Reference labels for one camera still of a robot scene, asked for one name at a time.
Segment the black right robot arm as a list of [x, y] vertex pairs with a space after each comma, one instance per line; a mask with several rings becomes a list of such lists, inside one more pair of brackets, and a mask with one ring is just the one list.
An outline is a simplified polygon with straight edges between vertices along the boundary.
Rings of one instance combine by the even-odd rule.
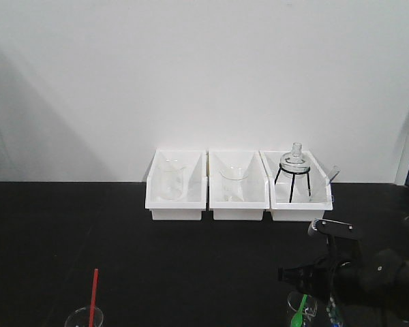
[[344, 305], [379, 310], [381, 326], [387, 325], [387, 311], [409, 321], [409, 260], [392, 249], [365, 260], [361, 233], [351, 223], [315, 219], [308, 234], [325, 237], [327, 254], [306, 266], [279, 268], [278, 279], [293, 285], [303, 298], [325, 304], [331, 326], [347, 326]]

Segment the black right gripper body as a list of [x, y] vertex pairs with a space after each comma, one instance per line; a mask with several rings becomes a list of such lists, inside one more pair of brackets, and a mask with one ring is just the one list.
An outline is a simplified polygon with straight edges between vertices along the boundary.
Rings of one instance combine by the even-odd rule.
[[277, 279], [311, 296], [343, 296], [357, 284], [363, 257], [358, 240], [327, 238], [327, 253], [311, 264], [278, 268]]

